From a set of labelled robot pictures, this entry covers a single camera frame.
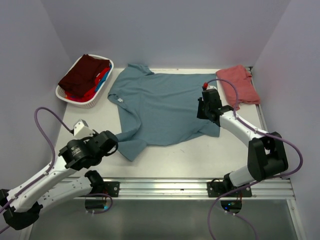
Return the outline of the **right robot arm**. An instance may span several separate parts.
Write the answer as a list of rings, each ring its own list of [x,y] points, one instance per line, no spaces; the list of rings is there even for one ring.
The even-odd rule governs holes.
[[[197,118],[210,120],[229,131],[247,147],[247,164],[223,177],[222,189],[227,196],[235,196],[243,185],[265,180],[288,169],[284,144],[279,140],[281,136],[277,132],[267,136],[266,131],[235,116],[231,106],[222,105],[215,87],[202,91]]]

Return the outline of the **blue t shirt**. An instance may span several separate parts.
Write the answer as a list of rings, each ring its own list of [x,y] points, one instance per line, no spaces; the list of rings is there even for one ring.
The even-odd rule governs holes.
[[[146,65],[129,64],[116,78],[108,100],[117,105],[121,133],[118,151],[134,161],[147,146],[166,147],[207,135],[220,128],[199,119],[202,85],[216,75],[154,73]]]

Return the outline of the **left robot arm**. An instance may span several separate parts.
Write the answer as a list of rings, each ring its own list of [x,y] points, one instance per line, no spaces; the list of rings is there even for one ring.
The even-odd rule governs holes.
[[[110,131],[70,140],[54,162],[14,189],[0,191],[0,212],[8,227],[22,230],[34,224],[42,213],[77,197],[104,197],[104,180],[92,166],[118,149],[118,139]],[[82,169],[84,176],[62,186],[62,180]]]

